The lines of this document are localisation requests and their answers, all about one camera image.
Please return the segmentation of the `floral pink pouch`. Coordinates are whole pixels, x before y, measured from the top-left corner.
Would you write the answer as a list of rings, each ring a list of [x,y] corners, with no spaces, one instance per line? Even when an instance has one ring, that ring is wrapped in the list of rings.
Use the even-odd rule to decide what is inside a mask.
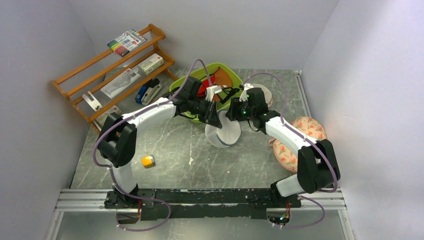
[[[277,161],[288,171],[298,171],[298,151],[311,144],[305,138],[316,143],[327,138],[324,127],[314,118],[302,116],[283,125],[280,118],[272,118],[266,123],[266,134],[271,136],[269,144]]]

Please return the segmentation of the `white small box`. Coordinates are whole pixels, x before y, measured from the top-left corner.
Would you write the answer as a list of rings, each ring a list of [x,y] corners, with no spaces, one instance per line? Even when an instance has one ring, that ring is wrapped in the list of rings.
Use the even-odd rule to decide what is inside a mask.
[[[159,54],[154,53],[140,62],[138,66],[144,74],[149,75],[151,72],[162,66],[164,62],[164,59]]]

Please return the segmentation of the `red black bra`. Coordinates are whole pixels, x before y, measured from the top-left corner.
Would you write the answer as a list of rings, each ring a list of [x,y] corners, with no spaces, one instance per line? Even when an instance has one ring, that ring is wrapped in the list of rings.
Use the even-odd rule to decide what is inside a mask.
[[[213,100],[217,103],[217,108],[227,109],[231,103],[231,99],[239,98],[241,95],[240,85],[242,80],[230,68],[223,64],[212,64],[207,67],[209,78],[213,85],[221,86],[222,91],[213,96]],[[207,87],[210,83],[207,74],[203,68],[197,69],[190,74],[192,78],[198,79],[200,85],[196,95],[188,93],[189,100],[205,101],[207,94]]]

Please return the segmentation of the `colored marker pack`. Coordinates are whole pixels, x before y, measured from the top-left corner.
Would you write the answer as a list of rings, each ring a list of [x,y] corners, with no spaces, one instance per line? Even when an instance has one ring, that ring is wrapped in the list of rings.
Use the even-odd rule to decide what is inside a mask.
[[[132,29],[108,42],[107,46],[120,57],[124,57],[146,41],[144,36]]]

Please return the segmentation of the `beige embroidered bag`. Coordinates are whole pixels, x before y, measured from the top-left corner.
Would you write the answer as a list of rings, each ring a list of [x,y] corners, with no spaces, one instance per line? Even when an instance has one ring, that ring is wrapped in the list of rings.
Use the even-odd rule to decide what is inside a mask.
[[[267,104],[268,107],[271,107],[274,101],[273,95],[271,93],[271,91],[264,85],[262,84],[257,84],[257,83],[253,83],[251,84],[254,88],[260,88],[262,89],[263,93],[264,93],[264,98],[265,98],[265,102]]]

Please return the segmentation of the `green plastic tray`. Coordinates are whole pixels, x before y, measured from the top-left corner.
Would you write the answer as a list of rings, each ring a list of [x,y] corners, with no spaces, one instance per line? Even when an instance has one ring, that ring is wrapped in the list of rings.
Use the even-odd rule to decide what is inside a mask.
[[[211,63],[206,65],[207,71],[209,74],[212,74],[218,67],[220,67],[222,70],[224,70],[225,72],[228,73],[228,75],[230,76],[231,80],[232,80],[232,88],[233,89],[239,89],[240,90],[240,85],[243,83],[242,80],[240,79],[240,77],[229,67],[227,67],[225,64],[223,63],[219,63],[219,62],[215,62],[215,63]],[[200,79],[203,76],[206,76],[206,72],[204,70],[203,67],[192,70],[190,73],[191,77]],[[175,92],[177,90],[177,88],[179,88],[181,86],[181,84],[183,83],[184,79],[185,79],[185,75],[183,75],[182,77],[180,77],[179,79],[177,79],[176,81],[174,81],[170,87],[169,87],[169,91],[171,92]],[[239,98],[241,95],[241,91],[235,92],[233,95],[229,95],[229,97],[231,98]],[[230,99],[228,99],[228,101],[226,101],[224,104],[221,104],[217,101],[217,111],[219,110],[226,110],[230,107]],[[200,124],[201,122],[199,121],[198,117],[196,117],[195,115],[191,114],[190,112],[184,112],[182,113],[182,115],[186,116],[187,118],[189,118],[193,123],[196,124]]]

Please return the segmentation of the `wooden shelf rack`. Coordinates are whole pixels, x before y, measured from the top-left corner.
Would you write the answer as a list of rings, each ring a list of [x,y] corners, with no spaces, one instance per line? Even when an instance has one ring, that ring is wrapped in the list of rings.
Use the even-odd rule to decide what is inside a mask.
[[[165,39],[165,33],[153,24],[149,24],[146,28],[138,31],[138,33],[145,37],[146,41],[124,57],[119,56],[108,47],[108,49],[103,53],[97,55],[67,74],[51,81],[52,85],[55,86],[55,88],[71,103],[73,108],[97,132],[100,132],[101,130],[95,126],[94,120],[112,106],[118,106],[118,103],[126,99],[128,96],[138,93],[140,88],[149,80],[163,76],[167,76],[173,81],[178,79],[178,77],[169,69],[175,63],[175,60],[165,53],[158,44],[160,40]],[[160,55],[164,59],[164,64],[146,75],[139,68],[138,64],[152,54]],[[118,57],[118,60],[112,62],[111,65],[99,70],[95,74],[90,73],[87,76],[83,76],[77,82],[70,81],[71,79],[76,78],[76,76],[82,71],[92,66],[100,66],[102,64],[102,60],[104,58],[108,58],[110,55]],[[126,69],[135,70],[136,68],[138,68],[140,77],[120,94],[114,98],[109,98],[101,92],[101,88],[119,76]],[[82,95],[87,92],[91,92],[102,104],[102,108],[100,110],[94,112],[86,101],[83,100]]]

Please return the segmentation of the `red white flat box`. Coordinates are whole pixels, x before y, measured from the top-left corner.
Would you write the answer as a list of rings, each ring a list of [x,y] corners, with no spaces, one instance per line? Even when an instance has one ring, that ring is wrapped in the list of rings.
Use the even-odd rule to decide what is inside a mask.
[[[94,125],[101,130],[106,118],[112,114],[112,113],[117,113],[118,115],[121,115],[122,111],[119,107],[117,107],[116,105],[113,105],[111,108],[109,108],[108,110],[106,110],[105,112],[103,112],[101,115],[99,115],[95,120],[94,120]]]

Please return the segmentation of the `blue black stapler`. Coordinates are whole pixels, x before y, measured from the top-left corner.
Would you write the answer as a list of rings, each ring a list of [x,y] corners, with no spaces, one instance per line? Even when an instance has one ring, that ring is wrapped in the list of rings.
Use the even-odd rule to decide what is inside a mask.
[[[135,102],[139,105],[149,105],[162,89],[162,84],[158,78],[153,78],[146,82],[138,91]]]

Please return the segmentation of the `white packaged item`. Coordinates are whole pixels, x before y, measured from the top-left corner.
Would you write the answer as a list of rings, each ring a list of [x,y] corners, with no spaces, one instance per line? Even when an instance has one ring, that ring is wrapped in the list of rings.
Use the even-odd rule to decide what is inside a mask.
[[[135,82],[141,75],[139,74],[139,69],[128,68],[104,87],[100,91],[105,94],[110,99],[113,99],[133,82]]]

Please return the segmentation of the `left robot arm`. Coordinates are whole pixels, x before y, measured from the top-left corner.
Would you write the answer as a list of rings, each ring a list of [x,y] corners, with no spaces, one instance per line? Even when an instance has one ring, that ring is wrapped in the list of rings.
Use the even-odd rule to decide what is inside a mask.
[[[214,96],[222,91],[220,85],[213,84],[205,89],[205,97],[198,97],[202,82],[189,77],[175,91],[164,94],[146,107],[119,115],[111,113],[101,129],[93,149],[93,162],[102,166],[97,160],[96,152],[105,159],[103,164],[112,177],[113,193],[117,202],[106,201],[105,206],[132,208],[149,197],[139,196],[139,187],[134,178],[131,161],[135,155],[138,133],[142,129],[163,120],[172,119],[185,112],[197,115],[207,126],[221,128]]]

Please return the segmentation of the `orange brown bra pad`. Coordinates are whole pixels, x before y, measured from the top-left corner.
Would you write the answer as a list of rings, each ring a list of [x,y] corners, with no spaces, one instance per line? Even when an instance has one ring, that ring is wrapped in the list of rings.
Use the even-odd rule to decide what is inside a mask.
[[[222,87],[222,92],[216,94],[214,96],[214,100],[219,102],[220,104],[224,104],[231,97],[229,95],[233,95],[231,92],[233,91],[233,82],[229,76],[229,74],[218,67],[213,73],[209,75],[211,83],[214,85],[219,85]],[[202,82],[202,86],[199,88],[197,92],[198,98],[206,97],[206,88],[210,86],[208,82],[207,76],[203,76],[199,79]]]

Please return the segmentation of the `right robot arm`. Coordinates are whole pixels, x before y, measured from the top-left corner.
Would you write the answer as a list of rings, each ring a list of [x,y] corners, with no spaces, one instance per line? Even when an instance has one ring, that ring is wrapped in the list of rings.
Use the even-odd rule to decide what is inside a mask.
[[[297,156],[297,173],[271,186],[270,202],[282,207],[289,196],[312,194],[333,185],[337,187],[340,171],[332,143],[316,140],[289,124],[280,113],[270,110],[260,88],[245,90],[233,98],[226,117],[231,121],[248,121],[260,132],[275,138]]]

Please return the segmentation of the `yellow white small block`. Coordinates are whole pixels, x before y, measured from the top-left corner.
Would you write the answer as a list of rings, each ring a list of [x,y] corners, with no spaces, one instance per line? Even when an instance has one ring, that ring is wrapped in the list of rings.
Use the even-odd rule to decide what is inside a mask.
[[[146,155],[141,159],[141,163],[144,168],[152,168],[156,166],[155,158],[152,154]]]

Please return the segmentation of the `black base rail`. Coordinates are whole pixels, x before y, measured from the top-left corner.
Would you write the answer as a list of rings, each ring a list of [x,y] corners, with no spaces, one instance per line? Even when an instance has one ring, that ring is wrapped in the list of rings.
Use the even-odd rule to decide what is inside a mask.
[[[210,188],[172,189],[140,188],[127,196],[114,189],[104,201],[105,209],[134,210],[118,216],[121,224],[136,220],[199,219],[249,217],[256,220],[281,220],[269,215],[270,209],[279,211],[301,207],[297,195],[280,196],[273,188]]]

